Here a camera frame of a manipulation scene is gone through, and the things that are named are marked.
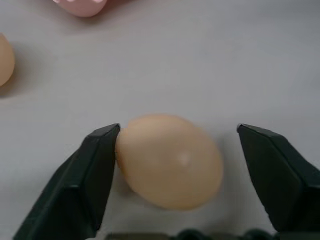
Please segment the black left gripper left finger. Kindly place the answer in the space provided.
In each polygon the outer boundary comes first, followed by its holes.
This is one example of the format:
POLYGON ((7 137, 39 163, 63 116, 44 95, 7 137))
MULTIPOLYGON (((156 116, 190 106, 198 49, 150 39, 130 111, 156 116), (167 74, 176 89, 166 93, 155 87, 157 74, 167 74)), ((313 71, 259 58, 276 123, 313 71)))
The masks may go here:
POLYGON ((15 240, 87 240, 101 228, 115 170, 120 125, 94 130, 55 171, 15 240))

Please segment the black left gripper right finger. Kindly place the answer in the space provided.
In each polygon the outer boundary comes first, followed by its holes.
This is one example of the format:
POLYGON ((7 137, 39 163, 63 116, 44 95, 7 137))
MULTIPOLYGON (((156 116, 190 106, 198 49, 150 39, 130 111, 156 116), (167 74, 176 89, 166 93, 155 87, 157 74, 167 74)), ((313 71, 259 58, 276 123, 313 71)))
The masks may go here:
POLYGON ((277 232, 320 230, 320 171, 282 135, 239 124, 254 189, 277 232))

